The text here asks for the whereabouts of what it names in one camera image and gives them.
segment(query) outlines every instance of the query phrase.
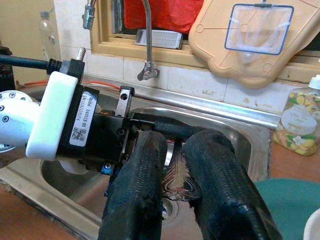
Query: faucet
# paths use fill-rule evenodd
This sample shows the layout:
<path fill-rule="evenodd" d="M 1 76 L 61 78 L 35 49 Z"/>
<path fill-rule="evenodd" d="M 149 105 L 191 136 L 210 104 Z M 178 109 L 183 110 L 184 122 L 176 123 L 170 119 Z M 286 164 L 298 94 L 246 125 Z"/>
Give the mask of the faucet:
<path fill-rule="evenodd" d="M 83 28 L 91 30 L 95 18 L 95 4 L 97 0 L 88 0 L 84 7 Z M 155 68 L 152 60 L 152 23 L 151 23 L 151 8 L 149 0 L 142 0 L 145 19 L 146 19 L 146 61 L 142 71 L 138 74 L 137 78 L 139 81 L 157 78 L 160 71 Z"/>
<path fill-rule="evenodd" d="M 137 76 L 139 81 L 157 78 L 160 74 L 160 71 L 155 68 L 152 60 L 152 23 L 149 0 L 142 0 L 142 3 L 146 19 L 146 61 L 144 63 L 144 68 Z"/>

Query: white tile wall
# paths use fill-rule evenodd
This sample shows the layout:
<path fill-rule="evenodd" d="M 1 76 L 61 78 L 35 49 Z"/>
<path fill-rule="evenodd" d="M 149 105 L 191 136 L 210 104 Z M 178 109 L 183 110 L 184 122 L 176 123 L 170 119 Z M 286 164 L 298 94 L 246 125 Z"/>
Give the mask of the white tile wall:
<path fill-rule="evenodd" d="M 208 70 L 170 67 L 168 90 L 222 102 L 228 78 L 215 76 Z"/>
<path fill-rule="evenodd" d="M 302 88 L 303 84 L 284 84 L 272 82 L 269 85 L 252 89 L 242 86 L 233 79 L 229 79 L 224 102 L 251 109 L 281 114 L 288 94 L 292 89 Z"/>
<path fill-rule="evenodd" d="M 92 54 L 90 32 L 82 28 L 82 14 L 87 0 L 54 0 L 61 56 L 77 56 L 80 47 L 87 49 L 86 73 L 120 82 L 135 83 L 200 98 L 226 102 L 266 112 L 281 113 L 288 93 L 302 84 L 273 82 L 260 89 L 250 89 L 233 79 L 215 76 L 202 68 L 157 65 L 160 77 L 138 81 L 144 59 Z"/>
<path fill-rule="evenodd" d="M 87 50 L 87 67 L 90 75 L 123 80 L 124 58 L 122 56 L 106 56 L 91 54 Z"/>
<path fill-rule="evenodd" d="M 82 27 L 87 0 L 54 0 L 61 46 L 91 49 L 90 31 Z"/>
<path fill-rule="evenodd" d="M 155 63 L 155 67 L 160 71 L 159 77 L 138 81 L 137 76 L 144 66 L 145 61 L 143 60 L 125 57 L 123 67 L 124 81 L 166 90 L 168 88 L 169 67 Z"/>

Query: wooden countertop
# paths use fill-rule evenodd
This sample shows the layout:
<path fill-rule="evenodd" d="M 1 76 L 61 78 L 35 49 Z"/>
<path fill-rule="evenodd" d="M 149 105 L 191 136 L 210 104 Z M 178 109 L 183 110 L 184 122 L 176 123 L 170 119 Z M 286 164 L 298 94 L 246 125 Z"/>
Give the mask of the wooden countertop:
<path fill-rule="evenodd" d="M 76 240 L 38 209 L 0 186 L 0 239 Z"/>
<path fill-rule="evenodd" d="M 320 154 L 301 156 L 273 143 L 270 160 L 271 178 L 292 178 L 320 183 Z"/>
<path fill-rule="evenodd" d="M 320 154 L 303 157 L 273 143 L 270 175 L 320 183 Z M 0 239 L 76 240 L 39 210 L 0 186 Z"/>

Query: sink basin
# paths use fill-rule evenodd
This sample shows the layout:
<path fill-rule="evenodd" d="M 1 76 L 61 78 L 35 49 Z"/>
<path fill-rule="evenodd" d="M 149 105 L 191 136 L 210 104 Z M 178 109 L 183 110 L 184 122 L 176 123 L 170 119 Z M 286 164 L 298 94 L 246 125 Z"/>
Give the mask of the sink basin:
<path fill-rule="evenodd" d="M 43 92 L 43 88 L 26 91 L 39 101 Z M 102 90 L 98 104 L 102 109 L 115 110 L 118 98 L 118 92 Z M 253 181 L 268 177 L 270 131 L 265 127 L 136 97 L 132 100 L 131 111 L 171 117 L 192 126 L 219 130 L 231 140 L 238 161 Z M 172 150 L 173 145 L 169 144 L 166 165 L 170 162 Z M 108 176 L 96 172 L 74 175 L 64 171 L 57 161 L 23 158 L 1 169 L 0 178 L 82 238 L 97 239 L 106 202 L 104 192 Z M 188 203 L 165 199 L 164 207 L 162 240 L 202 239 Z"/>

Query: qr code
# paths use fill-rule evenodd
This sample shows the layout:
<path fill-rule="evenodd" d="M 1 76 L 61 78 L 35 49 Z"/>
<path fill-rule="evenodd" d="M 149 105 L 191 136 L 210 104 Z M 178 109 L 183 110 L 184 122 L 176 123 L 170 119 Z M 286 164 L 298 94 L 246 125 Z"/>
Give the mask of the qr code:
<path fill-rule="evenodd" d="M 87 133 L 87 130 L 86 130 L 86 129 L 82 129 L 82 128 L 75 127 L 75 128 L 73 129 L 71 138 L 72 138 L 73 140 L 84 141 L 84 140 L 85 140 L 86 133 Z"/>

